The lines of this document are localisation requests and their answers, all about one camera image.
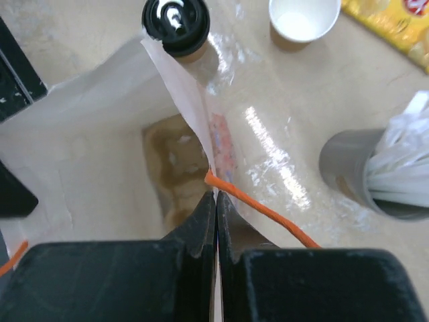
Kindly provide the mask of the brown paper takeout bag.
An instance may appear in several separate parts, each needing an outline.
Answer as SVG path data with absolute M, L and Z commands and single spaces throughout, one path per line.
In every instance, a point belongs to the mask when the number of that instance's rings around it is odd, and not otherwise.
M 235 147 L 217 99 L 152 40 L 134 38 L 94 70 L 54 86 L 1 124 L 1 163 L 37 198 L 27 217 L 1 218 L 11 272 L 27 249 L 55 241 L 143 239 L 168 232 L 147 173 L 142 131 L 180 114 L 208 159 L 204 182 L 285 227 L 296 224 L 236 186 Z

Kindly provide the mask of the black coffee cup lid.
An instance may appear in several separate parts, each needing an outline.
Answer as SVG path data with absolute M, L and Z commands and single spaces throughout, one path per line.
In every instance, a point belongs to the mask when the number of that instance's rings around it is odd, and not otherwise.
M 201 0 L 148 0 L 143 6 L 141 24 L 151 38 L 162 43 L 165 52 L 183 58 L 205 44 L 210 15 Z

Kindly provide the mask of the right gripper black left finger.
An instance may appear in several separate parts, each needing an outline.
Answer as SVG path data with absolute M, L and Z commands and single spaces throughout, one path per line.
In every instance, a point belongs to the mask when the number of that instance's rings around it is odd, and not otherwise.
M 2 321 L 212 321 L 215 198 L 159 240 L 39 244 L 1 297 Z

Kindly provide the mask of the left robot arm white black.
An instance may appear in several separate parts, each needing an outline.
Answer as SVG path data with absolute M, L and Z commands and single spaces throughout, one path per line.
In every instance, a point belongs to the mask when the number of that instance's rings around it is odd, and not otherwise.
M 45 84 L 1 21 L 1 122 L 47 93 Z M 1 218 L 27 217 L 38 203 L 38 198 L 1 163 Z

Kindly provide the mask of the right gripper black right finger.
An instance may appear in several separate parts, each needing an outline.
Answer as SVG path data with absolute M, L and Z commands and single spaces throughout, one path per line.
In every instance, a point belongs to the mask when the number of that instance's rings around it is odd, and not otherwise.
M 400 261 L 377 249 L 279 248 L 217 197 L 225 321 L 425 321 Z

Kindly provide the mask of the brown paper cup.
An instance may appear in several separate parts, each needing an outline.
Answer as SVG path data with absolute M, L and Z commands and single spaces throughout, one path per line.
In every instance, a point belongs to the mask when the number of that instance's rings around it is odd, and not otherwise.
M 198 49 L 196 49 L 193 53 L 186 56 L 176 57 L 175 60 L 178 61 L 180 64 L 191 64 L 201 59 L 204 56 L 204 53 L 206 52 L 207 48 L 208 48 L 208 41 L 207 39 L 205 39 L 204 42 L 201 44 L 201 46 Z
M 324 37 L 341 12 L 338 0 L 270 0 L 269 34 L 287 52 L 297 52 Z

